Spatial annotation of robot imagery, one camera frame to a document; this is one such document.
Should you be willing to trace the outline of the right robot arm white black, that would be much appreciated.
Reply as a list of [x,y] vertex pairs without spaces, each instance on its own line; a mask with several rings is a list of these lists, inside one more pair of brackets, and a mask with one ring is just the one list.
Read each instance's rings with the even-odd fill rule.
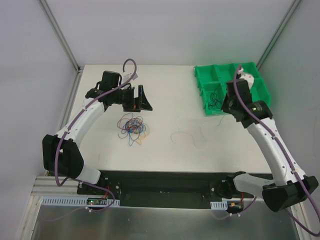
[[226,177],[224,198],[237,197],[242,192],[262,198],[273,212],[279,212],[310,197],[319,182],[307,176],[294,161],[280,137],[276,122],[262,101],[253,101],[249,84],[244,79],[228,81],[227,93],[222,104],[224,113],[234,116],[258,144],[273,179],[268,180],[238,171]]

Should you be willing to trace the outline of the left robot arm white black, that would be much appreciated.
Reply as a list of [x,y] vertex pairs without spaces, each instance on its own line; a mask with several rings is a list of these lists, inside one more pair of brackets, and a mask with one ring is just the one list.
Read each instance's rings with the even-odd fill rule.
[[42,140],[45,170],[58,176],[87,182],[88,188],[99,195],[106,183],[100,170],[88,166],[80,152],[80,145],[95,121],[112,105],[121,105],[124,112],[152,111],[142,85],[133,86],[138,75],[104,71],[101,81],[85,95],[81,108],[56,134]]

